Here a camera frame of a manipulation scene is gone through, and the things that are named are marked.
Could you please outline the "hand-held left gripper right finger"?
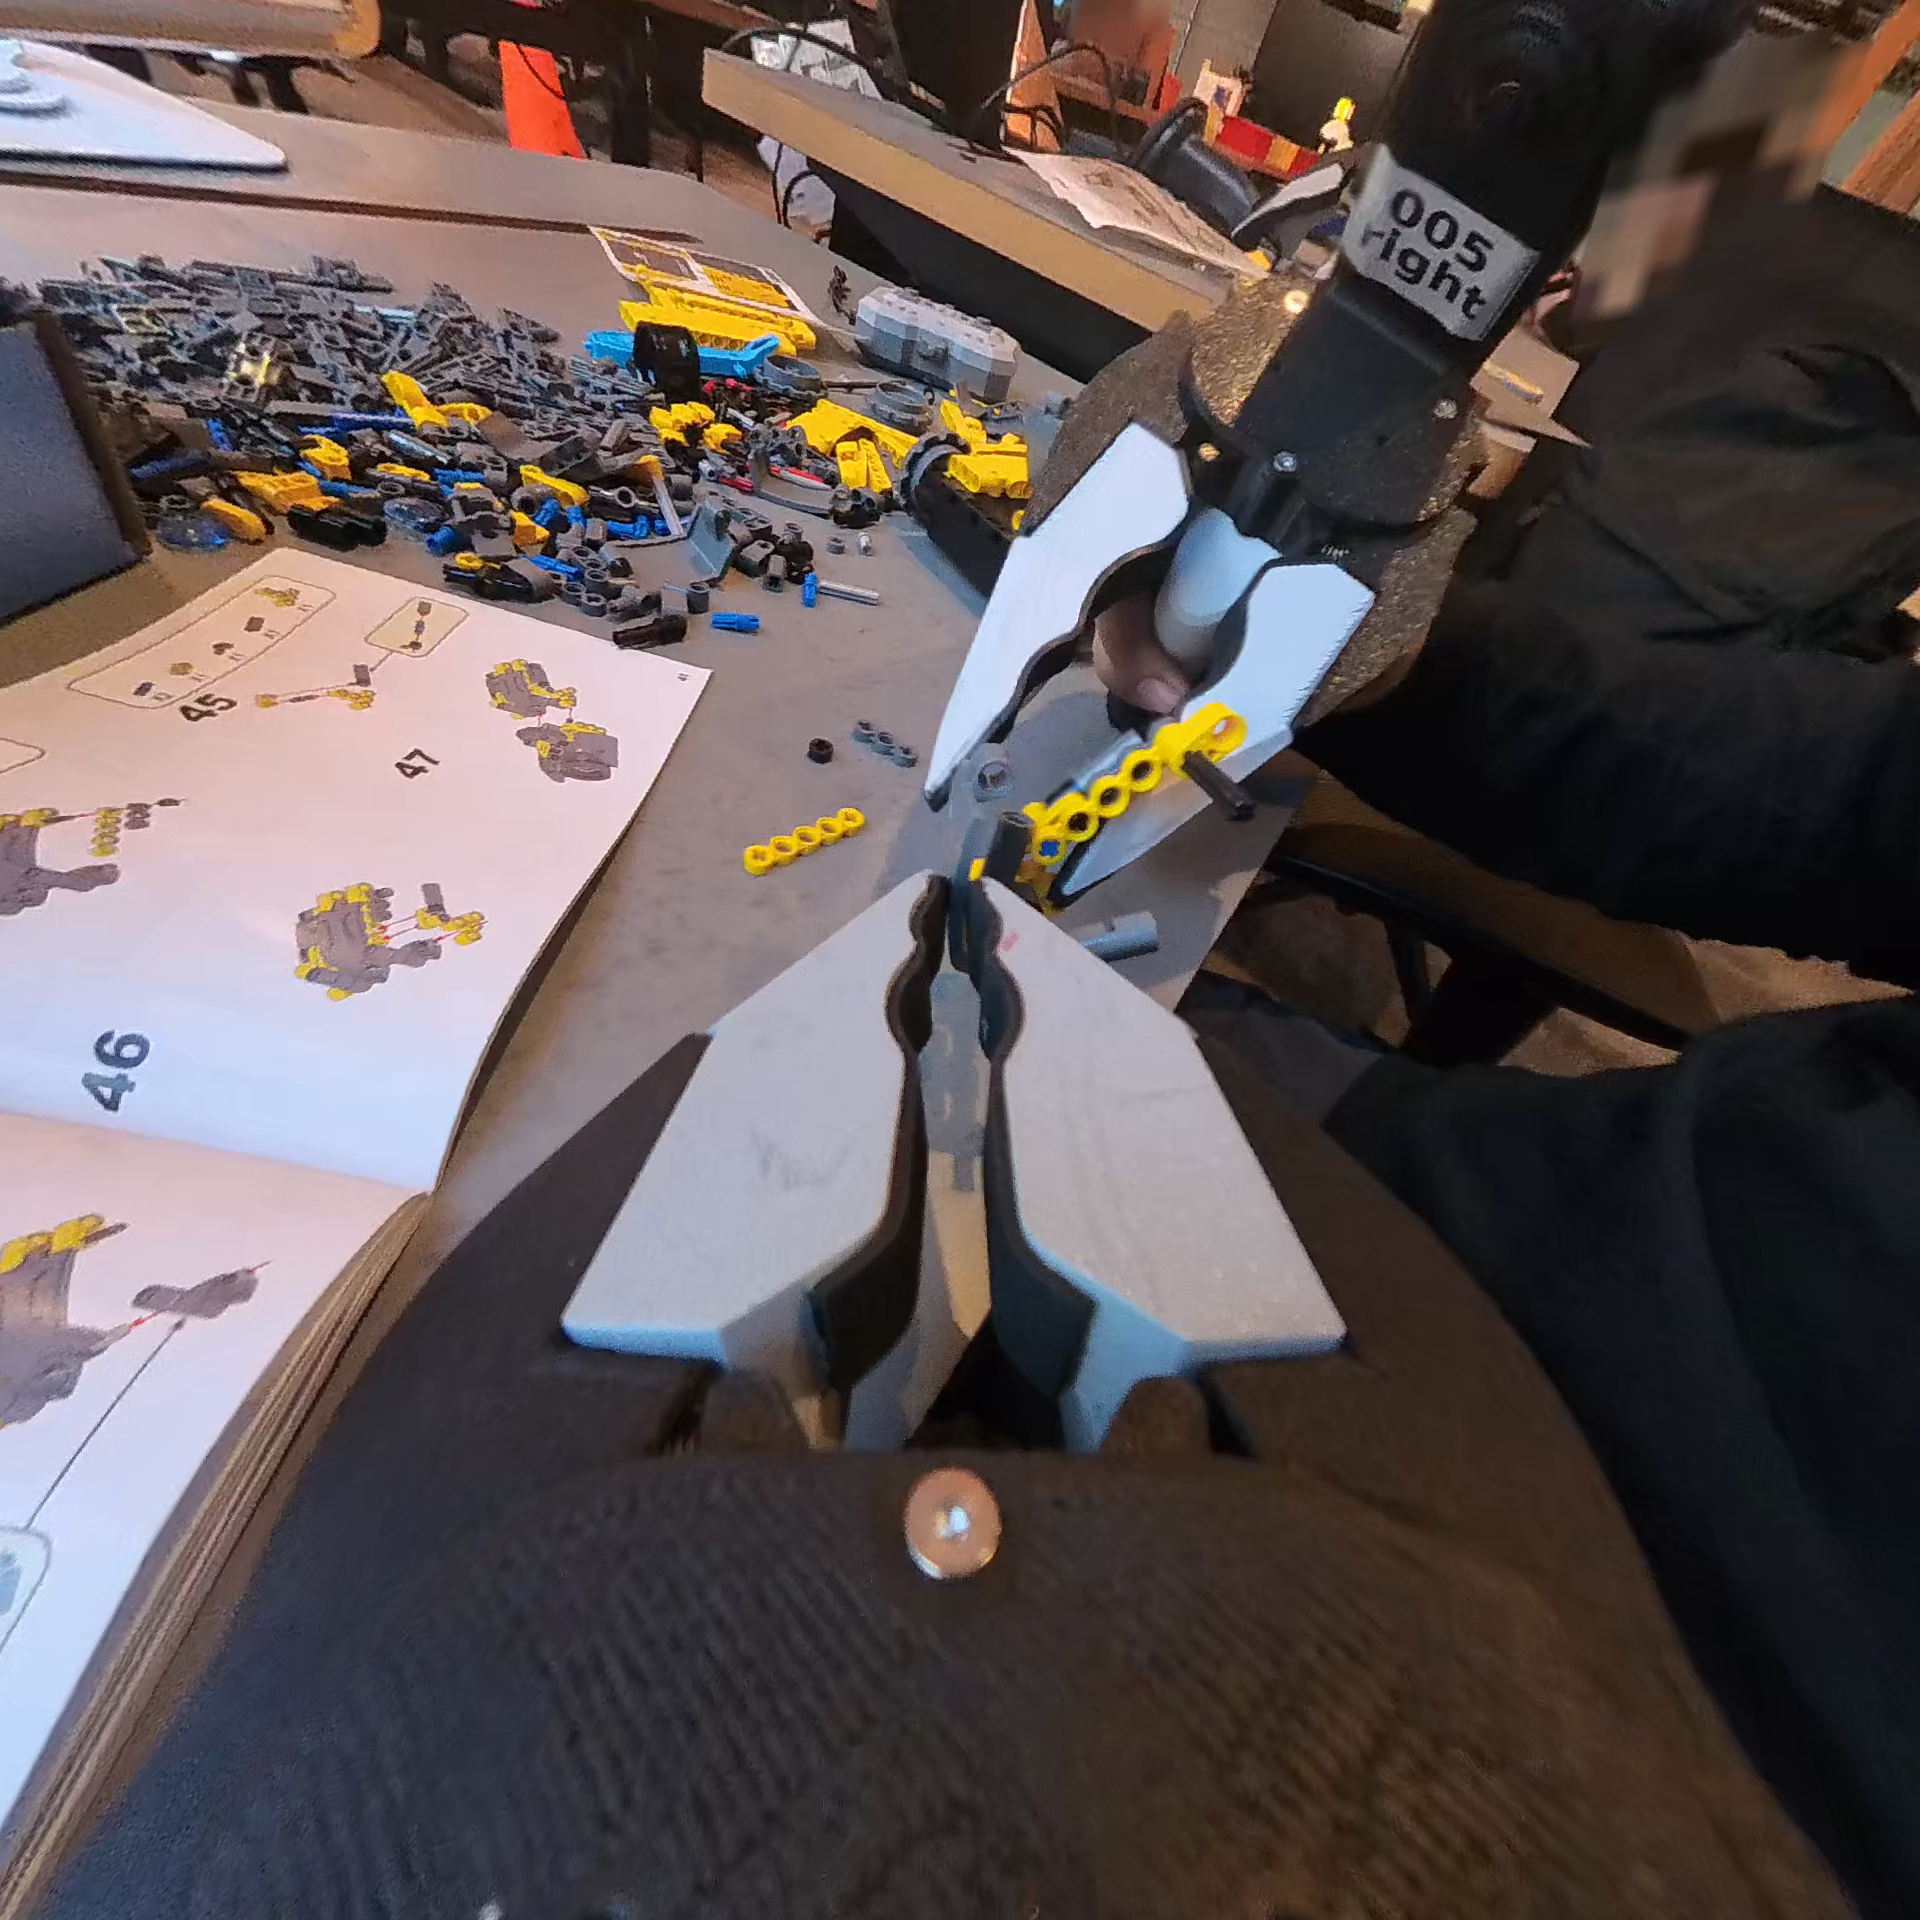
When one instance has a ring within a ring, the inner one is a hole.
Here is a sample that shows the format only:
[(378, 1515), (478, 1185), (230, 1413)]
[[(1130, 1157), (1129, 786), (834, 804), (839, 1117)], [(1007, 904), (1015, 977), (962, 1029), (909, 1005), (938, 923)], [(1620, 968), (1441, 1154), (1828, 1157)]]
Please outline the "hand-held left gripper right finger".
[(1002, 883), (960, 905), (992, 1328), (1062, 1448), (1100, 1450), (1145, 1381), (1334, 1353), (1346, 1323), (1190, 1029)]

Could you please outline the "yellow five-hole beam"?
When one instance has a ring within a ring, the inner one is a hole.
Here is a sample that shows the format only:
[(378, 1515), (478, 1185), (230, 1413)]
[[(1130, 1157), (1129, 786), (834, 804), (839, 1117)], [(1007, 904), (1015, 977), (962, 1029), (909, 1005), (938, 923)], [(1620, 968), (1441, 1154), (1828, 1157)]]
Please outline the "yellow five-hole beam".
[(864, 835), (864, 829), (864, 812), (860, 808), (840, 808), (812, 824), (799, 824), (793, 829), (774, 832), (759, 844), (744, 846), (741, 852), (741, 867), (746, 875), (760, 877), (824, 849), (837, 849), (848, 840)]

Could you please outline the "yellow striped sticker sheet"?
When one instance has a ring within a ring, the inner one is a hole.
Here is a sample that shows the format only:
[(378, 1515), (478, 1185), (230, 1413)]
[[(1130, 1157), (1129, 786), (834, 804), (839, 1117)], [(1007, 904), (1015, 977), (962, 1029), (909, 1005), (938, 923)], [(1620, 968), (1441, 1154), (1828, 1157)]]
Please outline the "yellow striped sticker sheet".
[(702, 298), (759, 313), (815, 322), (799, 292), (777, 272), (742, 257), (698, 248), (677, 230), (588, 229), (609, 268), (644, 298)]

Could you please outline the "grey battery hub block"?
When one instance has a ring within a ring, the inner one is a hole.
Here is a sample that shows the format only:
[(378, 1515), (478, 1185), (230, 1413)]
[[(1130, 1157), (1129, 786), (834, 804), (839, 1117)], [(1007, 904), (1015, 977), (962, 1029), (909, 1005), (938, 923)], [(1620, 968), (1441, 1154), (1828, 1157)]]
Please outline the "grey battery hub block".
[(1021, 362), (1017, 339), (1002, 326), (898, 285), (880, 285), (855, 304), (852, 337), (870, 365), (967, 388), (984, 403), (1007, 400)]

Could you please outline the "person's black clothed body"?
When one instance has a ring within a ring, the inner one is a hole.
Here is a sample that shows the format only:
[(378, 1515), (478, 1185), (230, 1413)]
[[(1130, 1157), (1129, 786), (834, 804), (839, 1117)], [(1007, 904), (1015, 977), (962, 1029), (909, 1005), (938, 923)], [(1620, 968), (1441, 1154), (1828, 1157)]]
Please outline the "person's black clothed body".
[[(1869, 660), (1914, 588), (1913, 220), (1828, 187), (1748, 213), (1572, 404), (1591, 451), (1520, 482), (1480, 579)], [(1660, 1068), (1385, 1060), (1327, 1126), (1544, 1368), (1857, 1910), (1914, 1915), (1914, 989)]]

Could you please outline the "white monitor stand base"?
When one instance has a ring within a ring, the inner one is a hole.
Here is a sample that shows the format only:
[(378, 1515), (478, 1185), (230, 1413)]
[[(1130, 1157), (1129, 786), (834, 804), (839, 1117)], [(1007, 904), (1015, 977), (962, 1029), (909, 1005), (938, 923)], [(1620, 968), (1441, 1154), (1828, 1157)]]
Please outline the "white monitor stand base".
[(50, 42), (2, 40), (2, 157), (281, 173), (284, 149)]

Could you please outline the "open instruction booklet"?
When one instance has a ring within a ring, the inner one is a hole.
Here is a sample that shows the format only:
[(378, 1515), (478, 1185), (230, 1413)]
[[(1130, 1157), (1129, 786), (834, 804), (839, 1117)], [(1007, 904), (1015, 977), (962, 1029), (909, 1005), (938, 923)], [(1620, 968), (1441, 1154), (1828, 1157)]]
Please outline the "open instruction booklet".
[(168, 1662), (708, 678), (278, 550), (5, 689), (5, 1869)]

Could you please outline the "yellow brick assembly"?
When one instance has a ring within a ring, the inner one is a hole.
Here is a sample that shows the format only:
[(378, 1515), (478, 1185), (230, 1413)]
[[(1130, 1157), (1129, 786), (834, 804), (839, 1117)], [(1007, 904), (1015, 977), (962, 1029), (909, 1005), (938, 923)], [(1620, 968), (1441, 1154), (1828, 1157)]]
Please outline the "yellow brick assembly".
[(1054, 894), (1069, 857), (1156, 794), (1186, 794), (1233, 826), (1250, 824), (1256, 803), (1222, 773), (1222, 761), (1246, 737), (1248, 722), (1236, 709), (1206, 705), (1192, 717), (1164, 720), (1141, 747), (1124, 752), (1111, 773), (1071, 784), (1052, 800), (1021, 804), (1026, 846), (1015, 857), (1015, 894), (1044, 917), (1058, 917), (1062, 904)]

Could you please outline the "blue brick panel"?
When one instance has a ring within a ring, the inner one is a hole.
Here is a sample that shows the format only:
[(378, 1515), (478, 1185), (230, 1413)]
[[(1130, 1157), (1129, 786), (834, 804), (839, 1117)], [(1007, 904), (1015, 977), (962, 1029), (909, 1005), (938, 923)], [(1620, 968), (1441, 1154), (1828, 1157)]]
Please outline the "blue brick panel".
[(693, 394), (706, 379), (753, 385), (772, 365), (783, 341), (760, 334), (746, 342), (702, 342), (688, 326), (636, 324), (628, 331), (597, 329), (584, 337), (584, 356), (636, 373), (660, 394)]

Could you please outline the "orange object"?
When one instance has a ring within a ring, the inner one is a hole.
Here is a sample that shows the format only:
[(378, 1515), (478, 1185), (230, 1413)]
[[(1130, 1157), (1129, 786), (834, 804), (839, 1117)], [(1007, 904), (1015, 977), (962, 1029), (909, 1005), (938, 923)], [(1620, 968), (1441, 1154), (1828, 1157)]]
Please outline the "orange object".
[(516, 153), (584, 161), (557, 60), (530, 43), (503, 40), (495, 45), (500, 109)]

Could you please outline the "person's right forearm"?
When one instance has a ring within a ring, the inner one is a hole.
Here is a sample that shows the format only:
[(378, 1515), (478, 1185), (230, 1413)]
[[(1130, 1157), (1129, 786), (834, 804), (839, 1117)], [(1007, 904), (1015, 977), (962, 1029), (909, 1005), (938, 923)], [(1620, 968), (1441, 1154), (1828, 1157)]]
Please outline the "person's right forearm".
[(1454, 579), (1392, 684), (1296, 750), (1487, 873), (1914, 989), (1913, 658), (1649, 638), (1558, 582)]

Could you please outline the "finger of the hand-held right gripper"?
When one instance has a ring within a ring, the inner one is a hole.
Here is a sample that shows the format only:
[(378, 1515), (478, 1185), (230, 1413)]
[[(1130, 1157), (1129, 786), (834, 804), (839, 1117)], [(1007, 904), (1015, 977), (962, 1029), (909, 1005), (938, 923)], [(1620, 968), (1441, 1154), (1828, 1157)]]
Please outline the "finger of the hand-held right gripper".
[(922, 803), (945, 809), (965, 760), (998, 738), (1055, 656), (1090, 624), (1127, 569), (1156, 566), (1192, 512), (1182, 451), (1129, 422), (1044, 521), (1024, 528), (958, 667), (943, 717), (922, 752)]
[[(1172, 717), (1192, 717), (1206, 705), (1236, 709), (1248, 737), (1222, 773), (1246, 784), (1284, 752), (1308, 697), (1370, 605), (1367, 585), (1327, 563), (1174, 563), (1159, 589), (1156, 622), (1160, 642), (1190, 672), (1190, 694)], [(1164, 720), (1122, 729), (1066, 786), (1111, 773)], [(1071, 856), (1054, 896), (1088, 894), (1206, 808), (1183, 790), (1156, 794)]]

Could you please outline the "grey background table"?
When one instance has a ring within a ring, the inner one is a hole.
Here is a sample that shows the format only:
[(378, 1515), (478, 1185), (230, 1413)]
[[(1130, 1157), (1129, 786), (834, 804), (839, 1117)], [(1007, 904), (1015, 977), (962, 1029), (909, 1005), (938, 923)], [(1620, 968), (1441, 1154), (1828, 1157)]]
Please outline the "grey background table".
[(1088, 379), (1241, 276), (1092, 229), (1020, 161), (988, 157), (912, 112), (708, 52), (704, 104), (802, 153), (884, 253), (877, 275), (993, 322), (1047, 369)]

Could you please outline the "dark blue cardboard box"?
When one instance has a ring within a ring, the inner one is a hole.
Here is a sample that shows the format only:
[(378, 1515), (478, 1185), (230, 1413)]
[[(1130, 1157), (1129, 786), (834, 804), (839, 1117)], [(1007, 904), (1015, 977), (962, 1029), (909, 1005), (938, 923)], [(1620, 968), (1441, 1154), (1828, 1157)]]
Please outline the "dark blue cardboard box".
[(58, 324), (2, 324), (2, 620), (129, 569), (151, 550), (120, 457)]

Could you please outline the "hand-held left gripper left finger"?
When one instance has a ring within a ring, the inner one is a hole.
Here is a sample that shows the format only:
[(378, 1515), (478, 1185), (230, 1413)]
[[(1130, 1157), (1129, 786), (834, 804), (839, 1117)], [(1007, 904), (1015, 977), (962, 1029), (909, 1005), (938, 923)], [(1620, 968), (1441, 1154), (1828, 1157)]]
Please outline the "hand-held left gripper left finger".
[(679, 1086), (566, 1300), (574, 1347), (759, 1376), (840, 1445), (919, 1307), (949, 892), (904, 877), (660, 1058)]

